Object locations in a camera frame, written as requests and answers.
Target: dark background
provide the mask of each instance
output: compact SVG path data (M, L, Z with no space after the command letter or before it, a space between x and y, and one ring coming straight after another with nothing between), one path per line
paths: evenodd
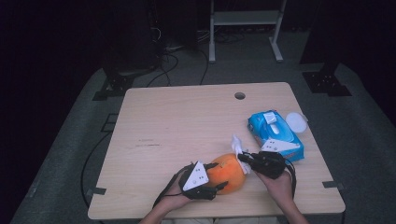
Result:
M156 65L161 45L153 46L150 26L196 46L195 31L208 29L209 3L0 2L2 223L12 219L79 92L102 67L104 54L115 53L135 67ZM221 10L278 4L216 0ZM282 29L311 29L301 63L346 64L395 124L396 20L391 9L385 0L289 0Z

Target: floor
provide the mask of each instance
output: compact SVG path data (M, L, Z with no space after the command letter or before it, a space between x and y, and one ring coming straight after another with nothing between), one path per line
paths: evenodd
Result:
M208 45L163 56L165 75L158 69L138 77L134 88L288 82L308 118L333 179L341 184L346 203L345 223L391 223L396 219L396 130L357 74L340 64L335 72L351 96L312 93L302 72L322 64L299 64L308 32L281 32L278 44L284 57L277 63L268 43L270 34L236 35L232 44L217 44L217 61L207 64ZM92 74L76 100L32 187L12 223L96 223L88 207L110 141L122 97L93 101L106 74ZM311 223L341 223L341 215L307 216ZM104 220L102 223L136 223ZM286 223L283 217L280 223Z

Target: white shelf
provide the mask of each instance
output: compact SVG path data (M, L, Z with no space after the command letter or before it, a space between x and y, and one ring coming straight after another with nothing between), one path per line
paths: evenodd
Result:
M278 10L215 12L214 25L276 24L278 14Z

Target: white round object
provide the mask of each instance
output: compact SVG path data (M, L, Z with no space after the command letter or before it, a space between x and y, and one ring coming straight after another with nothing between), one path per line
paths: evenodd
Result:
M306 121L303 116L296 112L291 112L286 116L286 122L295 133L303 133L306 130Z

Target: black glove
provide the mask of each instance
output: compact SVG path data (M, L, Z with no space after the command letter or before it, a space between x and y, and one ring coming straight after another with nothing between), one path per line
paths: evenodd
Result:
M213 168L217 166L218 163L209 163L209 164L204 164L205 170L208 170L210 168ZM165 195L165 193L171 188L171 186L175 183L177 180L178 176L182 174L178 181L178 185L180 186L181 193L184 196L188 197L189 199L206 199L206 200L213 200L216 197L216 194L219 190L224 189L224 187L228 184L228 181L223 182L217 186L213 187L206 187L206 186L198 186L193 189L189 190L183 190L184 185L186 184L187 180L189 179L190 174L192 173L193 169L195 167L195 164L190 164L185 167L183 167L181 170L179 170L169 181L168 185L165 187L165 189L160 193L158 196L157 200L155 200L154 205L152 207L155 207L155 205L164 197L164 196L170 196L170 195Z
M213 168L215 166L219 165L218 163L209 163L209 164L204 164L205 170ZM194 168L194 165L191 164L189 169L184 172L184 174L181 176L180 180L178 181L178 185L180 186L181 192L184 196L188 197L189 199L207 199L207 200L213 200L216 197L216 194L218 193L219 190L224 189L224 187L228 184L228 181L223 182L217 186L213 187L206 187L204 185L198 186L193 189L189 190L184 190L183 186L186 184L187 180L189 179L189 176L192 172L192 169Z
M277 152L244 152L238 154L238 159L249 164L252 170L272 179L277 179L286 168L286 160Z

